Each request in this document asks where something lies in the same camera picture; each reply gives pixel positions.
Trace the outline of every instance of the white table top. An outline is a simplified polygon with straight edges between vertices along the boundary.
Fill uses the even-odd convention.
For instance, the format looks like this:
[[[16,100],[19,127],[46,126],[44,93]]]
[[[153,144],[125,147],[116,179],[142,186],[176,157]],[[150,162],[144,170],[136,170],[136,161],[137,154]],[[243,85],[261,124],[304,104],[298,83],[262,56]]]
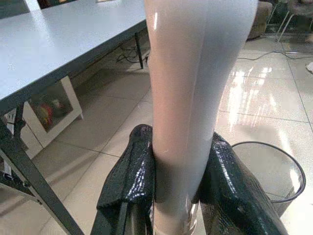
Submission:
[[[59,68],[145,19],[143,0],[77,0],[0,20],[0,110],[12,108],[12,96],[33,92],[32,84],[48,83],[47,75],[61,79],[69,68]]]

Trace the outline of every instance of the table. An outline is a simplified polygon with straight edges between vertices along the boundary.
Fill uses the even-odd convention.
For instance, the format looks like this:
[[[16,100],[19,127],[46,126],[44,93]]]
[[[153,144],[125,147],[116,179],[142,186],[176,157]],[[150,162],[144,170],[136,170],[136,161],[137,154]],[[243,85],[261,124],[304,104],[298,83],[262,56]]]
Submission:
[[[23,103],[145,27],[143,0],[78,0],[0,20],[0,116],[17,108],[14,135],[0,121],[0,155],[21,180],[15,189],[69,234],[83,233],[21,147]]]

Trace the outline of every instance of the electrical cable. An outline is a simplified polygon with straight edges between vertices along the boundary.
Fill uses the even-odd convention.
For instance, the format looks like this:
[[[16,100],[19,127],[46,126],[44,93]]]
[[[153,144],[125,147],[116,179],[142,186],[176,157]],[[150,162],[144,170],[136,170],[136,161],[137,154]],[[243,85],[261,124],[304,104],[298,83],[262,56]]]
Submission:
[[[133,60],[134,58],[136,58],[138,56],[138,52],[137,52],[135,47],[131,47],[131,48],[120,47],[120,49],[124,52],[129,51],[129,53],[126,55],[125,55],[125,53],[120,54],[118,56],[118,58],[116,59],[117,63],[119,63],[123,60],[126,60],[127,62],[132,63],[132,64],[140,63],[139,61]],[[145,58],[143,58],[143,60],[145,60],[146,62],[148,61],[149,54],[150,54],[150,52],[148,52],[148,54],[145,56]]]
[[[274,51],[271,51],[271,52],[267,52],[267,53],[265,53],[265,54],[263,54],[263,55],[261,55],[261,56],[259,56],[259,57],[257,57],[257,58],[254,58],[254,59],[250,59],[250,58],[238,58],[238,59],[239,59],[239,60],[256,61],[256,60],[261,59],[262,57],[264,57],[264,56],[266,56],[266,55],[269,55],[269,54],[272,54],[272,53],[282,54],[282,55],[284,55],[284,56],[286,56],[287,58],[292,59],[292,60],[299,60],[299,59],[305,59],[305,58],[313,58],[313,55],[312,55],[312,56],[304,56],[304,57],[296,57],[296,58],[294,58],[294,57],[290,57],[290,56],[286,55],[285,52],[281,52],[281,51],[276,51],[276,50],[274,50]]]

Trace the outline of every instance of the glossy floor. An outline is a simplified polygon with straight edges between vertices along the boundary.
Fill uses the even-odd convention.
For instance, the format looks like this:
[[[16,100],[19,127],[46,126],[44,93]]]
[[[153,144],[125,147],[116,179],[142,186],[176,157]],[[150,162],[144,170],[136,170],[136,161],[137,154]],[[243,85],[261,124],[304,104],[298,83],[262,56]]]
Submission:
[[[249,41],[239,57],[257,58],[286,45],[267,38]],[[76,120],[33,160],[85,234],[91,231],[104,180],[130,131],[141,123],[152,125],[147,68],[117,64],[118,54],[110,56],[77,89],[85,119]],[[216,123],[216,131],[231,144],[264,141],[290,153],[304,168],[307,187],[281,217],[290,235],[313,230],[313,74],[305,69],[310,61],[313,58],[292,60],[280,54],[238,59]],[[0,192],[0,234],[64,234],[40,205]],[[201,216],[195,234],[205,234]]]

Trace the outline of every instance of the white floor tile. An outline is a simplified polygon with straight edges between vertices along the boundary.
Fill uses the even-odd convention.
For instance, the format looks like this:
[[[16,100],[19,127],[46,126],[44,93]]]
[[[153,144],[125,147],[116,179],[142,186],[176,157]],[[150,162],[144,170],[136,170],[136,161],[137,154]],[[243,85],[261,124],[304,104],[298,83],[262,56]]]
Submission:
[[[233,149],[271,200],[294,196],[299,190],[300,169],[285,153],[259,143],[240,144]]]
[[[150,87],[148,73],[100,70],[77,88],[78,95],[104,95],[141,100]]]
[[[142,98],[142,101],[147,101],[149,103],[152,103],[152,90],[151,90],[151,88],[148,90],[148,92]]]
[[[304,58],[304,59],[299,59],[302,57],[306,57],[308,55],[289,55],[292,58],[297,58],[295,60],[288,59],[288,62],[290,64],[291,71],[293,73],[294,79],[295,80],[313,80],[313,74],[310,73],[306,69],[306,65],[308,65],[310,62],[313,62],[313,57],[312,58]]]
[[[127,147],[131,131],[139,124],[152,125],[152,104],[139,102],[102,152],[120,157]]]
[[[289,235],[310,234],[313,230],[313,188],[306,191],[311,192],[295,199],[281,217]]]
[[[302,166],[307,186],[313,186],[313,133],[308,123],[219,112],[216,132],[231,145],[243,141],[261,141],[283,149]]]
[[[59,199],[64,200],[98,155],[95,151],[53,141],[33,162]]]
[[[54,141],[33,162],[63,201],[98,154]],[[12,195],[1,201],[0,234],[2,229],[7,232],[5,234],[38,234],[49,218],[42,205]]]
[[[238,58],[255,59],[262,54],[240,53]],[[269,54],[258,60],[238,59],[231,75],[261,78],[293,79],[287,59],[281,54]]]
[[[205,226],[203,221],[203,216],[201,212],[201,205],[198,205],[198,211],[197,211],[197,225],[194,231],[194,235],[206,235],[205,232]]]
[[[0,214],[0,234],[36,235],[49,220],[50,214],[42,205],[21,200],[10,210]]]
[[[137,101],[105,96],[80,97],[83,120],[75,120],[57,140],[101,151],[134,109]]]
[[[282,43],[285,51],[313,53],[313,44],[311,43]]]
[[[84,234],[90,234],[96,215],[96,205],[105,179],[118,158],[100,154],[91,164],[84,177],[64,201],[64,205],[73,216]],[[65,234],[61,227],[50,219],[41,234]]]
[[[293,80],[230,76],[220,110],[308,121]]]
[[[281,43],[272,38],[257,38],[246,42],[242,52],[245,53],[265,53],[274,50],[283,50]]]
[[[296,80],[304,108],[313,123],[313,75],[310,79]]]

